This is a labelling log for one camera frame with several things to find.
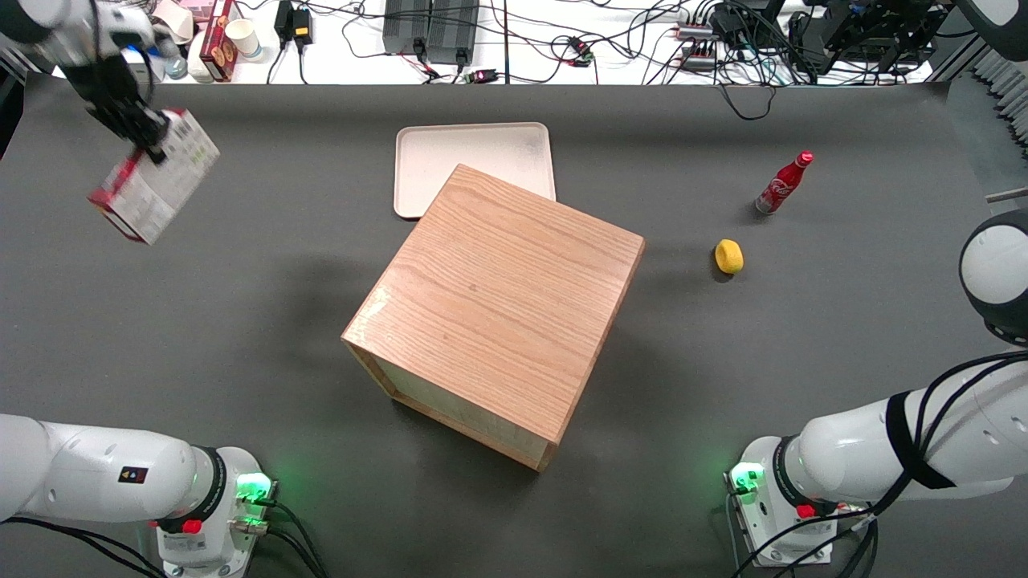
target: plastic tray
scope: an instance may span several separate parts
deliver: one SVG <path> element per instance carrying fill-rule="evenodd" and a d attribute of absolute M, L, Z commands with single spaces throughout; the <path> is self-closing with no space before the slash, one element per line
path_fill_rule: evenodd
<path fill-rule="evenodd" d="M 458 164 L 557 200 L 550 133 L 539 122 L 409 127 L 396 136 L 396 214 L 420 218 Z"/>

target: wooden box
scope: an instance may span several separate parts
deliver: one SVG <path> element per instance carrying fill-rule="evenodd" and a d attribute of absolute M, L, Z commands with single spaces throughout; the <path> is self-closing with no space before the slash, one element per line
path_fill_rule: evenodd
<path fill-rule="evenodd" d="M 543 471 L 645 245 L 457 166 L 342 340 L 393 399 Z"/>

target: green light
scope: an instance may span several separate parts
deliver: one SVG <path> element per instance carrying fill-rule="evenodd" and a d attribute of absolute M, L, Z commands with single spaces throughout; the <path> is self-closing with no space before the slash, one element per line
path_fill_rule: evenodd
<path fill-rule="evenodd" d="M 260 472 L 243 474 L 235 478 L 235 497 L 241 500 L 268 498 L 270 493 L 271 479 Z"/>
<path fill-rule="evenodd" d="M 731 477 L 735 481 L 738 494 L 749 494 L 757 491 L 761 478 L 764 477 L 764 466 L 742 462 L 732 468 Z"/>

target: red bottle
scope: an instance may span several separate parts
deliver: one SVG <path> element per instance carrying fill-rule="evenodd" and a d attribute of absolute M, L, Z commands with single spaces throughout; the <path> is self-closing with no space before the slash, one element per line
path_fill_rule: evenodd
<path fill-rule="evenodd" d="M 803 179 L 803 171 L 814 160 L 814 153 L 805 150 L 796 157 L 796 160 L 787 167 L 783 167 L 768 184 L 764 192 L 757 197 L 757 210 L 765 215 L 770 215 L 781 207 L 785 198 L 800 186 Z"/>

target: paper cup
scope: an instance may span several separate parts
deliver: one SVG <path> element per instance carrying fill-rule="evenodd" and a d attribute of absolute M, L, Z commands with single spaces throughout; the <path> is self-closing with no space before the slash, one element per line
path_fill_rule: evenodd
<path fill-rule="evenodd" d="M 225 36 L 235 44 L 243 58 L 253 59 L 260 56 L 260 40 L 257 40 L 254 23 L 246 19 L 234 20 L 225 27 Z"/>

